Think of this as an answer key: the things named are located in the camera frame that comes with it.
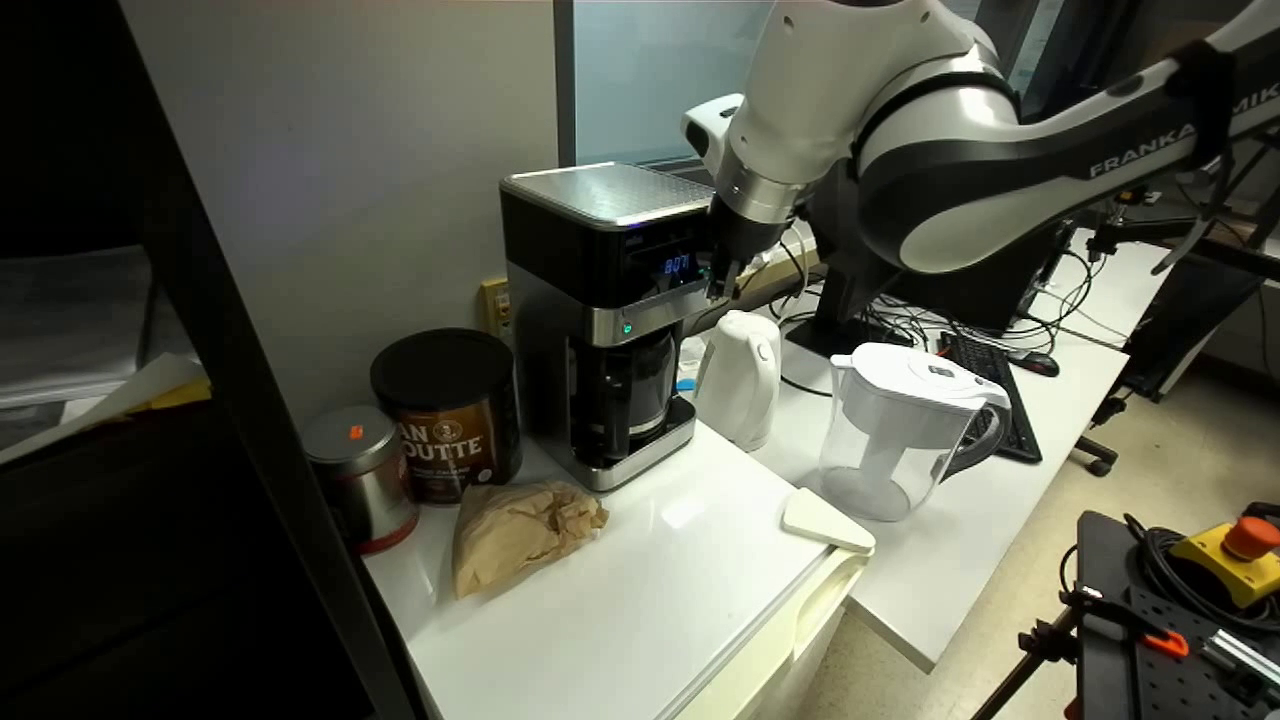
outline can label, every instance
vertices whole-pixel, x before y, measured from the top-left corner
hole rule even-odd
[[[402,413],[397,432],[408,457],[408,491],[421,505],[458,505],[469,484],[492,484],[502,473],[502,436],[489,403]]]

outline floor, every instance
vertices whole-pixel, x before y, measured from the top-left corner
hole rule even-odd
[[[1189,371],[1161,403],[1129,398],[1129,413],[1092,436],[1122,450],[1096,478],[1068,464],[1025,529],[968,624],[933,670],[848,612],[814,680],[806,720],[954,720],[1022,658],[1017,633],[1051,620],[1057,569],[1074,549],[1075,515],[1132,513],[1144,522],[1200,531],[1238,515],[1250,500],[1280,500],[1280,392],[1234,382],[1226,371]],[[1043,662],[1000,712],[1009,720],[1057,720],[1075,696],[1068,662]]]

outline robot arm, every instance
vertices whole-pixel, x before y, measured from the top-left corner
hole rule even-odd
[[[843,159],[848,232],[895,267],[958,272],[1278,123],[1280,0],[1040,123],[1017,119],[987,41],[941,0],[781,0],[739,108],[716,110],[709,156],[731,260],[769,247],[769,229]]]

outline coffee maker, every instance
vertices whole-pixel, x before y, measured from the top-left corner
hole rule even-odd
[[[684,319],[709,313],[713,187],[634,165],[502,184],[519,420],[593,491],[691,438]]]

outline coffee canister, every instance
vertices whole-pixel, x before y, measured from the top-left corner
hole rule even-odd
[[[318,414],[305,428],[305,449],[348,540],[364,557],[402,542],[415,529],[406,442],[379,406],[346,403]]]
[[[408,491],[458,505],[469,484],[510,484],[519,466],[513,347],[489,333],[436,327],[374,360],[374,392],[397,420]]]

